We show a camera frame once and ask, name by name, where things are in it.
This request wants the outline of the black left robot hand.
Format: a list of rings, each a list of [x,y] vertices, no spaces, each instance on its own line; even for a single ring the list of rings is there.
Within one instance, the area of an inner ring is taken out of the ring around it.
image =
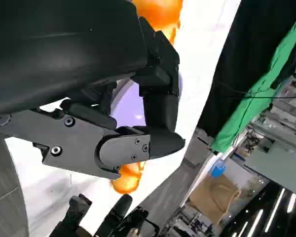
[[[127,0],[0,0],[0,134],[116,180],[181,150],[180,58]]]

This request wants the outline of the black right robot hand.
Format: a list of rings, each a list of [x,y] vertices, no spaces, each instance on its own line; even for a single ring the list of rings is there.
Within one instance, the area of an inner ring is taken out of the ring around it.
[[[95,237],[141,237],[144,222],[154,228],[154,237],[159,236],[160,228],[147,219],[148,211],[137,206],[130,214],[128,209],[132,197],[124,194],[109,211],[93,236]],[[92,201],[83,194],[72,196],[65,217],[49,235],[50,237],[91,237],[92,235],[80,226]]]

